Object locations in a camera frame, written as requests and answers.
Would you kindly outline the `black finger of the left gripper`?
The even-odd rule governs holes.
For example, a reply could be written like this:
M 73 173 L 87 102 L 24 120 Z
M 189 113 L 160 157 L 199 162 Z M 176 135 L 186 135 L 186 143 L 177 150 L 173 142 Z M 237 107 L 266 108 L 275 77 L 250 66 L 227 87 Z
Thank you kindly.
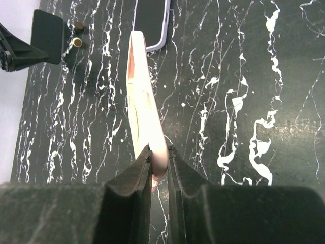
M 31 46 L 48 55 L 46 62 L 59 64 L 63 51 L 64 21 L 61 17 L 40 9 L 34 10 Z
M 19 71 L 45 62 L 49 55 L 17 38 L 1 24 L 1 69 Z

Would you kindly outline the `phone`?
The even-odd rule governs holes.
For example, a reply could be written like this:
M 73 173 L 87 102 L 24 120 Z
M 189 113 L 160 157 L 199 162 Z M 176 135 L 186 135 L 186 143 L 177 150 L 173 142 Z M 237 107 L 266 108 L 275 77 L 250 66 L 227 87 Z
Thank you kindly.
M 143 33 L 147 52 L 157 51 L 165 46 L 170 6 L 170 0 L 136 1 L 133 30 Z

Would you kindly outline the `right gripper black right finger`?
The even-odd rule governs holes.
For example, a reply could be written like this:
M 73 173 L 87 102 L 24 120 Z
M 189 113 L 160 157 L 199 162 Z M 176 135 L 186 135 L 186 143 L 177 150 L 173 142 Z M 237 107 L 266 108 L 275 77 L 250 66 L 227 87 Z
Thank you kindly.
M 324 243 L 312 189 L 216 185 L 168 150 L 169 243 Z

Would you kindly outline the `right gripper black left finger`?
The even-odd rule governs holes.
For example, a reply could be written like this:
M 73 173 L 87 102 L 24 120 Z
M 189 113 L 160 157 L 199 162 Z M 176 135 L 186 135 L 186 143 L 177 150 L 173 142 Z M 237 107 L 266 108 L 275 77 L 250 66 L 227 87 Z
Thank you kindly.
M 104 184 L 2 184 L 1 243 L 148 243 L 152 151 Z

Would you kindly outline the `pink phone case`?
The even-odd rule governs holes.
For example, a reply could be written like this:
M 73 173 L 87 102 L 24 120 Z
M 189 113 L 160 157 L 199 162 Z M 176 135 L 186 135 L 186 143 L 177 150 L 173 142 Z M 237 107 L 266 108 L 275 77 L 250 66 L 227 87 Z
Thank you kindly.
M 168 149 L 149 75 L 145 37 L 138 30 L 129 37 L 126 90 L 134 154 L 138 157 L 146 146 L 152 151 L 154 192 L 168 168 Z

